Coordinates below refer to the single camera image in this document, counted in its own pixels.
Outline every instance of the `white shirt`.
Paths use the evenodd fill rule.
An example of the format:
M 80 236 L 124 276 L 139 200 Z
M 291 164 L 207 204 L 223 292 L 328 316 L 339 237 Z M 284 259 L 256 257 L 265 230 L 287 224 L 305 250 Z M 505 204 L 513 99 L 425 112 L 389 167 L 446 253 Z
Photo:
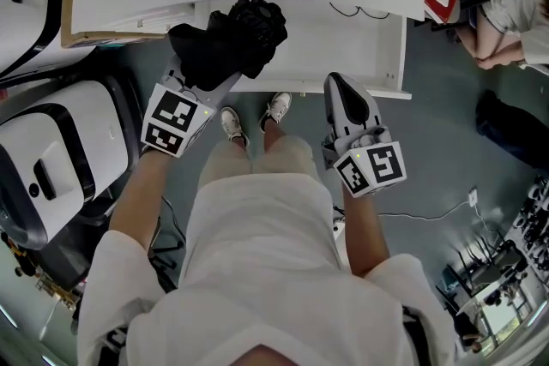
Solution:
M 490 0 L 482 8 L 498 31 L 521 38 L 528 64 L 549 63 L 549 21 L 543 16 L 541 0 Z
M 402 305 L 419 313 L 431 363 L 452 364 L 452 320 L 420 262 L 398 255 L 365 279 L 342 269 L 332 199 L 301 174 L 212 182 L 196 196 L 179 289 L 166 295 L 147 254 L 116 231 L 95 252 L 78 334 L 81 366 L 130 324 L 134 365 L 227 366 L 258 345 L 297 365 L 412 365 Z

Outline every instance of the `led light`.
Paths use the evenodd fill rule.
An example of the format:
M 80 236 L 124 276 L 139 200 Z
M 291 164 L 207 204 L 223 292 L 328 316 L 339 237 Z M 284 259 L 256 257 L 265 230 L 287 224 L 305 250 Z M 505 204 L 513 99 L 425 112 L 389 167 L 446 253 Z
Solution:
M 541 311 L 547 306 L 547 301 L 543 302 L 543 304 L 540 305 L 538 310 L 535 312 L 535 314 L 532 316 L 532 318 L 528 321 L 527 327 L 532 325 L 534 321 L 540 316 Z
M 2 314 L 6 316 L 6 319 L 8 319 L 9 323 L 11 323 L 14 327 L 17 327 L 17 324 L 12 319 L 11 315 L 8 314 L 8 311 L 6 311 L 2 305 L 0 305 L 0 311 L 2 311 Z
M 42 360 L 44 360 L 46 363 L 50 364 L 51 366 L 57 366 L 52 360 L 50 360 L 46 356 L 42 356 Z

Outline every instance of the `white sneaker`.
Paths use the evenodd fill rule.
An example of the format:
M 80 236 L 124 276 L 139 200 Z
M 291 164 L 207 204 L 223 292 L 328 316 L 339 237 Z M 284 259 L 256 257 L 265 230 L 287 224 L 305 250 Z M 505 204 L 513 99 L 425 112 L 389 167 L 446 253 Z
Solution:
M 242 130 L 238 114 L 232 107 L 223 107 L 221 109 L 221 126 L 229 137 L 229 141 L 232 141 L 235 137 L 242 137 L 244 145 L 246 147 L 250 145 L 250 139 Z
M 271 118 L 276 123 L 281 123 L 282 118 L 290 109 L 292 94 L 289 92 L 278 92 L 267 104 L 267 111 L 259 120 L 259 129 L 265 133 L 265 123 Z

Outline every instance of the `gray floor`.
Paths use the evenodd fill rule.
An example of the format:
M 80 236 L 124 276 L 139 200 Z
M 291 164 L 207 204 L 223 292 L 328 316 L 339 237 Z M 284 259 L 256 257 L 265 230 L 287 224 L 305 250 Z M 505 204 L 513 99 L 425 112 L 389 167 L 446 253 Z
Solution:
M 465 201 L 468 191 L 476 186 L 479 208 L 488 226 L 500 225 L 506 230 L 535 172 L 477 135 L 474 107 L 480 92 L 489 87 L 508 104 L 530 111 L 549 123 L 547 98 L 543 93 L 544 89 L 549 93 L 549 77 L 515 67 L 480 70 L 459 45 L 446 40 L 444 33 L 431 33 L 428 27 L 409 25 L 404 89 L 412 93 L 413 98 L 410 101 L 378 100 L 383 121 L 389 125 L 393 137 L 401 142 L 408 180 L 376 195 L 377 210 L 438 216 Z M 164 40 L 130 45 L 119 55 L 120 63 L 135 72 L 146 102 L 172 55 L 169 44 Z M 264 111 L 268 96 L 267 93 L 231 93 L 226 98 L 241 115 L 254 155 L 262 151 L 256 121 Z M 319 144 L 327 133 L 323 96 L 294 95 L 292 109 L 282 126 L 312 145 L 320 168 Z M 166 196 L 175 207 L 182 228 L 189 218 L 202 166 L 214 144 L 223 138 L 218 121 L 212 122 L 170 173 Z M 320 173 L 335 203 L 340 204 L 337 177 L 332 171 L 320 170 Z M 163 220 L 165 229 L 160 243 L 168 244 L 173 240 L 168 212 L 163 214 Z M 447 262 L 455 262 L 455 249 L 473 242 L 479 233 L 490 236 L 474 210 L 467 206 L 435 222 L 402 217 L 382 221 L 391 252 L 416 255 L 433 280 Z M 175 261 L 182 256 L 183 252 L 172 254 Z

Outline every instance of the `sleeve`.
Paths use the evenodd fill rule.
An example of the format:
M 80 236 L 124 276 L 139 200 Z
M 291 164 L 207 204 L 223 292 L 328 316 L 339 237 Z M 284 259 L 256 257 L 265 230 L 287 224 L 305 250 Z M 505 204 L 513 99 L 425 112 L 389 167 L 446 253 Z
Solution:
M 382 262 L 366 280 L 377 285 L 420 319 L 429 346 L 435 346 L 436 364 L 454 364 L 455 331 L 450 315 L 432 292 L 421 262 L 411 255 L 397 255 Z
M 77 351 L 81 366 L 95 366 L 107 334 L 124 333 L 139 314 L 163 297 L 147 252 L 133 238 L 108 231 L 95 250 L 87 277 L 78 325 Z
M 540 24 L 522 33 L 521 42 L 526 63 L 549 63 L 549 25 Z

